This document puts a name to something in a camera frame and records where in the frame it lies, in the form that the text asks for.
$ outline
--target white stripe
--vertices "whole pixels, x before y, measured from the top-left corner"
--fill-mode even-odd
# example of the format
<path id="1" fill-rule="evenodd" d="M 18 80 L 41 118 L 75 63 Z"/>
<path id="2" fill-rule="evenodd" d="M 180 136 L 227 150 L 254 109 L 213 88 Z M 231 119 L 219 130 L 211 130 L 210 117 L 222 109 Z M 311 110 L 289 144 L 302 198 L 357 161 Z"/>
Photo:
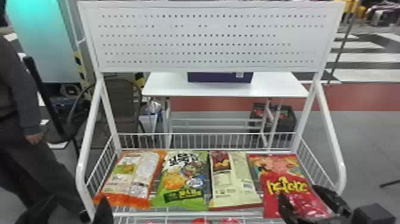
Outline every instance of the white stripe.
<path id="1" fill-rule="evenodd" d="M 336 38 L 344 38 L 345 34 L 344 33 L 337 33 L 336 34 Z M 358 39 L 358 36 L 354 36 L 349 34 L 349 36 L 347 36 L 347 39 Z"/>
<path id="2" fill-rule="evenodd" d="M 37 93 L 37 100 L 39 101 L 39 106 L 40 106 L 40 107 L 46 106 L 46 105 L 45 105 L 45 102 L 44 102 L 43 99 L 42 99 L 42 96 L 40 95 L 40 93 Z"/>
<path id="3" fill-rule="evenodd" d="M 340 48 L 340 46 L 342 46 L 341 42 L 333 42 L 332 43 L 332 48 Z M 374 49 L 382 49 L 384 47 L 372 43 L 372 42 L 346 42 L 345 44 L 345 48 L 349 49 L 349 48 L 374 48 Z"/>
<path id="4" fill-rule="evenodd" d="M 48 119 L 42 119 L 42 121 L 40 122 L 40 125 L 41 125 L 41 126 L 44 126 L 44 125 L 46 125 L 49 121 L 50 121 L 50 120 L 48 120 Z"/>
<path id="5" fill-rule="evenodd" d="M 400 42 L 400 36 L 393 33 L 377 33 L 377 35 Z"/>
<path id="6" fill-rule="evenodd" d="M 331 53 L 328 62 L 334 62 L 337 53 Z M 378 54 L 359 54 L 359 53 L 343 53 L 340 55 L 340 62 L 400 62 L 400 54 L 378 53 Z"/>
<path id="7" fill-rule="evenodd" d="M 20 57 L 20 60 L 22 61 L 22 59 L 26 56 L 25 53 L 18 53 L 18 56 Z"/>
<path id="8" fill-rule="evenodd" d="M 4 35 L 4 38 L 11 42 L 11 41 L 18 39 L 18 36 L 16 33 L 10 33 L 10 34 Z"/>
<path id="9" fill-rule="evenodd" d="M 336 69 L 341 82 L 400 82 L 399 69 Z"/>
<path id="10" fill-rule="evenodd" d="M 60 144 L 51 144 L 51 143 L 47 142 L 47 145 L 52 150 L 61 150 L 61 149 L 65 148 L 67 146 L 67 144 L 68 144 L 68 142 L 63 142 L 63 143 L 60 143 Z"/>

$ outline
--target green snack bag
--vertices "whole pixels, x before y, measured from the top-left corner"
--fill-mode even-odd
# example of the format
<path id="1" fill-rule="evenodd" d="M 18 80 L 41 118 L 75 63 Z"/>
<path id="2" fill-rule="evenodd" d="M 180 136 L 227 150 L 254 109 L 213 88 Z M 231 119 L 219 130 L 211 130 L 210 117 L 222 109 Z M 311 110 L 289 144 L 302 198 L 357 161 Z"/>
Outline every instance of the green snack bag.
<path id="1" fill-rule="evenodd" d="M 152 207 L 179 206 L 204 211 L 207 151 L 169 151 L 162 164 L 160 185 L 150 201 Z"/>

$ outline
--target gray sleeve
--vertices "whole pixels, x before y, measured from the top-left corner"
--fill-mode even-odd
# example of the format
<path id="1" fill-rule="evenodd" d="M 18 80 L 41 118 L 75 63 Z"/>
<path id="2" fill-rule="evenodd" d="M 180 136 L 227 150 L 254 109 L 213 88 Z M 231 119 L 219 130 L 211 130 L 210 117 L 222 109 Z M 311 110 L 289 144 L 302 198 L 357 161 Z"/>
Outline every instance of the gray sleeve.
<path id="1" fill-rule="evenodd" d="M 40 132 L 37 87 L 13 46 L 0 37 L 0 77 L 10 87 L 25 135 Z"/>

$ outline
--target black crate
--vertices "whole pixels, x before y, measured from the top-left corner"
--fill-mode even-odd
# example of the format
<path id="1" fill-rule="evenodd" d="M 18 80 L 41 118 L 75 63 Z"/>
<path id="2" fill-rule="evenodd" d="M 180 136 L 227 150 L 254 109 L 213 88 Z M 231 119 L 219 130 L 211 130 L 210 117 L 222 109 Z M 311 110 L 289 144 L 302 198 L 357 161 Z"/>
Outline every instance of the black crate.
<path id="1" fill-rule="evenodd" d="M 253 109 L 250 114 L 251 119 L 262 119 L 264 113 L 265 104 L 260 102 L 253 103 Z M 275 116 L 275 111 L 277 110 L 277 105 L 270 105 L 270 110 Z M 282 105 L 280 109 L 281 117 L 278 120 L 278 125 L 276 127 L 276 132 L 294 132 L 297 119 L 292 106 Z M 249 126 L 261 125 L 260 122 L 249 122 Z M 271 131 L 271 120 L 267 118 L 265 123 L 264 132 Z M 250 130 L 250 133 L 258 133 L 259 130 Z"/>

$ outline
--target white pegboard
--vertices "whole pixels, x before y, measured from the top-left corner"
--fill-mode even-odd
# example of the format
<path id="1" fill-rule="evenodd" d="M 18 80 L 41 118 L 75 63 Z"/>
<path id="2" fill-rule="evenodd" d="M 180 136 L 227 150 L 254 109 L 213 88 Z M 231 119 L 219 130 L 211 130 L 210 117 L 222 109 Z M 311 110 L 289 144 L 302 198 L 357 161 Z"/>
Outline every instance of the white pegboard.
<path id="1" fill-rule="evenodd" d="M 341 2 L 79 2 L 101 72 L 318 71 Z"/>

